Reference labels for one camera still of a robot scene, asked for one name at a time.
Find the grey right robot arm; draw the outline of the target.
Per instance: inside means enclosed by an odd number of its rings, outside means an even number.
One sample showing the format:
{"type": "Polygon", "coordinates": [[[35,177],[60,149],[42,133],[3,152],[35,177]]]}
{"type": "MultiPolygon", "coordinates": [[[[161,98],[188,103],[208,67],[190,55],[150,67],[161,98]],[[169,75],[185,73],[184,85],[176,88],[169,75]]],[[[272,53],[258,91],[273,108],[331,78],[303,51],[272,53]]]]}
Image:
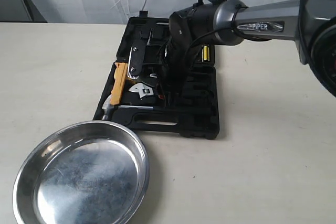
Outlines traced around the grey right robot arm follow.
{"type": "Polygon", "coordinates": [[[239,0],[195,5],[173,12],[169,31],[161,76],[170,88],[185,81],[204,45],[290,40],[300,62],[335,94],[335,0],[289,0],[254,7],[239,0]]]}

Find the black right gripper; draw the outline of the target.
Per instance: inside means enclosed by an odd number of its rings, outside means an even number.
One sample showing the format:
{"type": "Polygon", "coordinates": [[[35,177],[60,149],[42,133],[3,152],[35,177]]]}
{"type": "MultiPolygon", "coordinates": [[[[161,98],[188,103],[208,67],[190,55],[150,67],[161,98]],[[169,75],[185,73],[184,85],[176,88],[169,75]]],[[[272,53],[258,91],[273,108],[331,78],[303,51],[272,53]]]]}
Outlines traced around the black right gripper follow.
{"type": "Polygon", "coordinates": [[[220,34],[227,29],[215,28],[214,25],[216,11],[225,1],[196,3],[170,15],[170,37],[162,53],[163,66],[159,73],[160,88],[165,98],[181,90],[204,44],[225,45],[220,34]]]}

